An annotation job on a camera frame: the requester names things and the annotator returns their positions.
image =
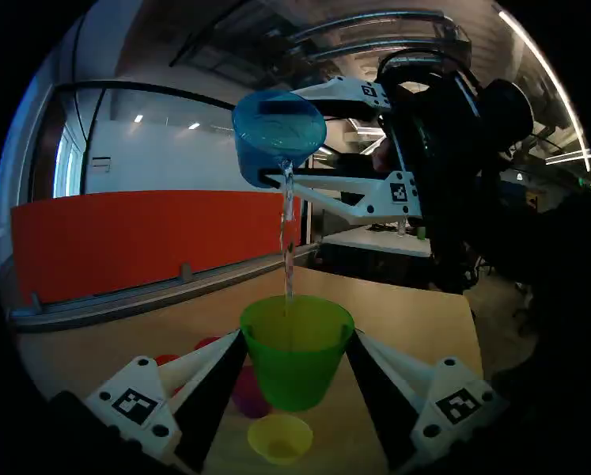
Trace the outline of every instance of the purple cup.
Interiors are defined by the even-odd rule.
[[[251,419],[265,417],[271,412],[271,406],[264,399],[253,366],[242,367],[236,385],[231,394],[233,403],[238,410]]]

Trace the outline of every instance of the blue plastic cup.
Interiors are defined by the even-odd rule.
[[[297,168],[326,139],[326,123],[303,97],[284,91],[249,94],[233,110],[236,152],[243,178],[258,188],[261,169],[274,169],[284,160]]]

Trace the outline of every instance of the yellow cup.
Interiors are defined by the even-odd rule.
[[[313,444],[313,431],[306,422],[289,414],[270,414],[251,424],[249,445],[276,465],[289,465]]]

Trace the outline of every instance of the desk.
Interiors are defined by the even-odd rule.
[[[18,337],[22,359],[40,391],[86,397],[136,355],[183,355],[206,336],[237,328],[250,303],[283,292],[282,270],[164,309],[123,320]],[[433,364],[447,355],[482,374],[475,326],[461,295],[421,291],[295,268],[296,293],[339,303],[355,325],[379,341]],[[265,462],[247,444],[249,419],[229,403],[204,473],[387,473],[367,407],[344,357],[324,400],[298,413],[314,431],[313,447],[288,467]]]
[[[354,228],[342,233],[330,234],[322,239],[322,244],[345,245],[382,253],[405,254],[414,257],[429,257],[429,239],[420,240],[416,236],[399,236],[396,231],[368,231],[369,226]]]

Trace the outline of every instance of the green cup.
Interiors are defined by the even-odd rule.
[[[284,295],[248,306],[241,329],[258,384],[278,409],[304,411],[320,403],[354,331],[352,316],[318,297]]]

